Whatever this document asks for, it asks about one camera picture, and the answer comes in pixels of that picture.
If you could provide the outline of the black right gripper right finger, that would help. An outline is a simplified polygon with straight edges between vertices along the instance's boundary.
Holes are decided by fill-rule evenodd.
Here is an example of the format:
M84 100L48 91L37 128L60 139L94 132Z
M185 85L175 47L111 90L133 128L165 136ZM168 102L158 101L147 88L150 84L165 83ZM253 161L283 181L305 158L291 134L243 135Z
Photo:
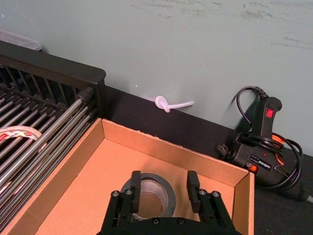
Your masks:
M229 213L221 193L200 188L197 172L193 170L187 172L187 192L192 211L199 215L202 223L213 227L229 227Z

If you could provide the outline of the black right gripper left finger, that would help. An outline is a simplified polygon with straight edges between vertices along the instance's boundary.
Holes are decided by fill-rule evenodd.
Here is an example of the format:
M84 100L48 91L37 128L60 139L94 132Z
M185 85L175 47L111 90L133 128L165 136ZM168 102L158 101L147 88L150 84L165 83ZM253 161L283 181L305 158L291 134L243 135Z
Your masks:
M123 189L119 196L117 212L114 216L115 224L130 224L134 220L134 213L139 210L141 191L141 172L133 171L129 185Z

